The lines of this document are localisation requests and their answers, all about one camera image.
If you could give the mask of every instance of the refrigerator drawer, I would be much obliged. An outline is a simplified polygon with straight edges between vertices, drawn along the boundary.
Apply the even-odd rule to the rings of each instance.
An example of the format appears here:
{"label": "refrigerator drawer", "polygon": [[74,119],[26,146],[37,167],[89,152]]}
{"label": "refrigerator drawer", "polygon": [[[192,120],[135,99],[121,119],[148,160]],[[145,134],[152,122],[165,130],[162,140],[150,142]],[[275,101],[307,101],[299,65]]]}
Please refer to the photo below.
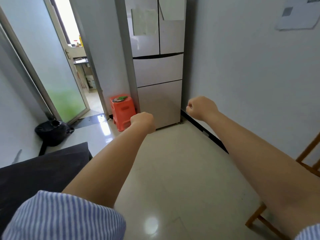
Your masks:
{"label": "refrigerator drawer", "polygon": [[156,10],[158,12],[158,0],[125,0],[132,56],[159,55],[159,28],[153,35],[134,35],[131,9]]}
{"label": "refrigerator drawer", "polygon": [[138,88],[141,112],[154,116],[156,128],[180,121],[182,80]]}
{"label": "refrigerator drawer", "polygon": [[179,53],[184,51],[184,33],[186,26],[186,11],[184,20],[163,20],[159,5],[160,54]]}
{"label": "refrigerator drawer", "polygon": [[137,87],[182,79],[183,54],[156,59],[134,59]]}

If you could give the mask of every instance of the red plastic stool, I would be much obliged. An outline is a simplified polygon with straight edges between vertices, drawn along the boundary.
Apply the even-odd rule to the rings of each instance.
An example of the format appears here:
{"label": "red plastic stool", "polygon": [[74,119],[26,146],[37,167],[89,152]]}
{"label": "red plastic stool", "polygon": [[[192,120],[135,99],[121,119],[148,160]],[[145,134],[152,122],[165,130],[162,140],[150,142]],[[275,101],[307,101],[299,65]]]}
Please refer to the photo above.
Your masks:
{"label": "red plastic stool", "polygon": [[110,98],[110,105],[113,114],[113,121],[117,125],[118,131],[124,131],[131,125],[130,118],[136,114],[134,101],[131,97],[127,97],[124,101],[114,103],[112,100],[118,97],[128,96],[121,94]]}

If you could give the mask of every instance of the sleeve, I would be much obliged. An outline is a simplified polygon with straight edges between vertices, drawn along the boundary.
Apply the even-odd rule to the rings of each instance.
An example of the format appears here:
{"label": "sleeve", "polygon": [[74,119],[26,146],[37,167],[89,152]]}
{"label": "sleeve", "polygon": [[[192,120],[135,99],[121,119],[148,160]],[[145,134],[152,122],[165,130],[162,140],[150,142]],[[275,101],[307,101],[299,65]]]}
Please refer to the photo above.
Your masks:
{"label": "sleeve", "polygon": [[41,190],[18,208],[2,239],[122,240],[125,231],[123,216],[113,209]]}
{"label": "sleeve", "polygon": [[320,224],[304,228],[294,240],[320,240]]}

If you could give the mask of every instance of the paper on wall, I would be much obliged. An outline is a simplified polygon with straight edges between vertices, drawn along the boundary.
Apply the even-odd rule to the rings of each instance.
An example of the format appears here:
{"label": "paper on wall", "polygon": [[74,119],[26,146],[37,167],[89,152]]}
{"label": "paper on wall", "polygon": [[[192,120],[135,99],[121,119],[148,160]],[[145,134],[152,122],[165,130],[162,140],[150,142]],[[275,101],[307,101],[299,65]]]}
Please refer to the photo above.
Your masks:
{"label": "paper on wall", "polygon": [[184,20],[185,0],[159,0],[165,21]]}
{"label": "paper on wall", "polygon": [[131,9],[133,35],[155,35],[158,31],[158,12],[154,9]]}
{"label": "paper on wall", "polygon": [[277,30],[311,29],[320,17],[320,0],[286,0]]}

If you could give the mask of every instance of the person's right hand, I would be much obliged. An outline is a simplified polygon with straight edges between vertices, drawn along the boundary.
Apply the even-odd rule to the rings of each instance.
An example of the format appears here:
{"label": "person's right hand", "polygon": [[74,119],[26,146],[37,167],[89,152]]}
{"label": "person's right hand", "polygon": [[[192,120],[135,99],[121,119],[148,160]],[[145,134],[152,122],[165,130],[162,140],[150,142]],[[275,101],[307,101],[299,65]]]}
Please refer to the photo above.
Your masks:
{"label": "person's right hand", "polygon": [[147,130],[148,134],[156,131],[155,119],[150,113],[142,112],[137,113],[131,117],[131,125],[139,125]]}
{"label": "person's right hand", "polygon": [[206,122],[208,118],[215,116],[219,111],[214,101],[205,96],[199,96],[189,100],[186,112],[192,118]]}

